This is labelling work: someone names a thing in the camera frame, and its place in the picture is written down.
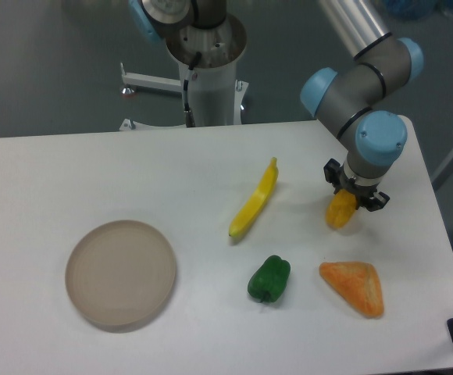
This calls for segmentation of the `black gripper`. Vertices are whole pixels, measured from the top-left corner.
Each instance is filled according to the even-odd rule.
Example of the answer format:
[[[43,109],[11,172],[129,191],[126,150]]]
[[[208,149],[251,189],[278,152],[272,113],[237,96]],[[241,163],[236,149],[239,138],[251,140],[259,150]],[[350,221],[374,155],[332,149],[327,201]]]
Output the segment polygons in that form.
[[[336,195],[345,190],[357,197],[356,209],[364,208],[375,212],[384,208],[390,201],[390,196],[378,191],[382,177],[367,178],[351,169],[348,162],[342,165],[335,159],[330,159],[323,167],[324,177],[331,184]]]

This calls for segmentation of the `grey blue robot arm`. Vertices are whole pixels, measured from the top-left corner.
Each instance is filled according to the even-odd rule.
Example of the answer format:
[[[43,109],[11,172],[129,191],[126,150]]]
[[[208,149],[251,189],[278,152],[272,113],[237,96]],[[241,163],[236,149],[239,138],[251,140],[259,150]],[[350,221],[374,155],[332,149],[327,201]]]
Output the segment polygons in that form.
[[[233,124],[239,110],[236,67],[247,34],[227,4],[131,1],[128,7],[140,33],[164,41],[179,66],[186,126]],[[402,153],[407,130],[399,116],[373,106],[421,73],[423,52],[414,41],[395,38],[368,1],[322,1],[320,7],[355,65],[344,74],[331,68],[314,73],[301,90],[301,103],[348,153],[343,162],[324,166],[326,181],[374,212],[388,203],[378,187]]]

